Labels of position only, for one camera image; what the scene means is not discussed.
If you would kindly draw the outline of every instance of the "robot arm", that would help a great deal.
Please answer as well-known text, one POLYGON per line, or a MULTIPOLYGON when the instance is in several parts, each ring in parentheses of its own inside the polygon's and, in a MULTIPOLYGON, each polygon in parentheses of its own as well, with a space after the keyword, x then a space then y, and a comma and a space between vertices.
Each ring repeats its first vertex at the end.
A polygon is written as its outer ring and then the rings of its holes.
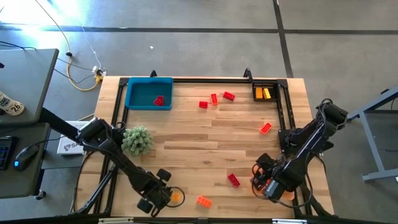
POLYGON ((172 191, 165 182, 171 174, 160 169, 158 179, 150 171, 135 166, 121 150, 123 132, 124 128, 114 128, 105 120, 94 118, 79 130, 76 140, 86 151, 99 151, 108 156, 128 176, 131 186, 142 197, 137 207, 146 213, 152 211, 151 215, 155 217, 170 202, 172 191))
POLYGON ((348 113, 329 99, 323 100, 317 109, 316 118, 306 127, 280 136, 284 153, 277 160, 265 153, 256 161, 259 168, 252 184, 265 198, 278 202, 285 191, 293 192, 305 181, 311 159, 333 147, 328 139, 344 127, 348 113))

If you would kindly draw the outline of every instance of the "computer mouse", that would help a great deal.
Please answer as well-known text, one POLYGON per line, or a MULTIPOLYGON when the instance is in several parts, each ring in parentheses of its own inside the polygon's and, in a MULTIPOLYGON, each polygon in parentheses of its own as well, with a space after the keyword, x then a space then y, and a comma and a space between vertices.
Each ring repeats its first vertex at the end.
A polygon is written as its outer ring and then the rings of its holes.
POLYGON ((29 166, 30 162, 32 162, 32 159, 35 157, 38 151, 39 147, 36 145, 26 146, 23 148, 22 151, 19 152, 15 157, 14 169, 18 171, 25 170, 29 166))

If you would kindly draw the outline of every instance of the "blue tray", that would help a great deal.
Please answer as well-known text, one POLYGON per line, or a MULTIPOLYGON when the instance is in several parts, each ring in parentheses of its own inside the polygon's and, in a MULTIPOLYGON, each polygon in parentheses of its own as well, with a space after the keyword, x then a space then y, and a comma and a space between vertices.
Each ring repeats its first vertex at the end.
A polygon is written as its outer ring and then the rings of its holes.
POLYGON ((173 78, 130 78, 124 104, 131 110, 171 110, 173 78), (158 96, 164 97, 163 106, 156 106, 158 96))

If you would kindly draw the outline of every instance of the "gray floor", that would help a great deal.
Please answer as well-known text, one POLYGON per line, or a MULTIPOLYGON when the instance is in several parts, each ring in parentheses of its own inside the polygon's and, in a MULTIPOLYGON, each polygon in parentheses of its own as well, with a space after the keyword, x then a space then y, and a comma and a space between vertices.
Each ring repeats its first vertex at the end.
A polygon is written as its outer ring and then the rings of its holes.
MULTIPOLYGON (((50 9, 46 1, 41 2, 50 9)), ((79 26, 80 20, 94 27, 277 28, 271 0, 49 2, 55 3, 50 12, 58 14, 56 20, 66 26, 79 26)), ((398 1, 279 0, 279 4, 285 29, 397 29, 398 1)), ((5 5, 1 22, 53 25, 35 2, 23 9, 10 2, 5 5)), ((83 33, 66 35, 77 58, 74 63, 88 68, 96 65, 83 33)), ((110 75, 148 75, 155 69, 159 75, 240 77, 249 67, 255 77, 286 77, 278 34, 90 32, 87 38, 110 75)), ((305 79, 312 108, 329 97, 351 111, 398 84, 398 35, 287 34, 286 39, 294 77, 305 79)), ((61 51, 60 58, 66 59, 67 48, 59 32, 34 27, 0 30, 0 40, 55 47, 61 51)), ((65 64, 57 62, 57 69, 65 72, 65 64)), ((71 74, 81 80, 90 72, 72 68, 71 74)), ((81 86, 92 84, 89 79, 81 86)), ((78 119, 94 112, 98 92, 99 88, 82 93, 54 73, 45 106, 61 118, 78 119)), ((398 223, 398 183, 394 179, 362 183, 361 174, 376 171, 376 165, 361 123, 351 123, 332 141, 335 147, 325 153, 325 162, 335 213, 398 223)), ((390 153, 387 157, 396 161, 397 156, 390 153)), ((39 202, 32 198, 0 200, 0 219, 66 214, 76 177, 76 169, 46 172, 42 188, 48 197, 39 202)))

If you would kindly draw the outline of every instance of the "wooden table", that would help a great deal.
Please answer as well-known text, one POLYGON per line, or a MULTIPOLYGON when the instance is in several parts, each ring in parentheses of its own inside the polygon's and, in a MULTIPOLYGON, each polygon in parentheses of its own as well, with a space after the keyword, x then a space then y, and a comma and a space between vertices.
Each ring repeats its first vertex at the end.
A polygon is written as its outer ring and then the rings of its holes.
MULTIPOLYGON (((105 77, 99 93, 95 115, 108 123, 111 122, 119 79, 105 77)), ((312 120, 304 80, 287 80, 296 126, 303 127, 312 120)), ((187 196, 181 207, 164 208, 158 217, 293 217, 292 209, 254 197, 249 182, 251 167, 261 154, 266 152, 276 157, 279 153, 277 131, 280 125, 276 103, 254 102, 250 84, 175 83, 172 106, 171 111, 131 110, 127 119, 128 128, 143 125, 151 131, 155 141, 150 154, 131 158, 133 163, 154 174, 159 168, 168 170, 172 173, 168 185, 181 187, 187 196), (222 98, 224 91, 235 94, 235 100, 222 98), (210 104, 207 110, 199 108, 198 102, 210 102, 212 93, 217 94, 219 105, 210 104), (262 135, 259 130, 266 122, 273 127, 262 135), (227 179, 230 173, 241 183, 237 189, 227 179), (198 195, 213 201, 210 209, 197 205, 198 195)), ((87 160, 78 185, 78 208, 98 185, 102 163, 103 156, 98 152, 87 160)), ((313 159, 308 171, 314 195, 327 211, 333 213, 322 164, 313 159)), ((102 206, 106 204, 107 193, 108 189, 102 206)), ((112 216, 149 216, 136 207, 139 199, 127 176, 119 171, 112 216)))

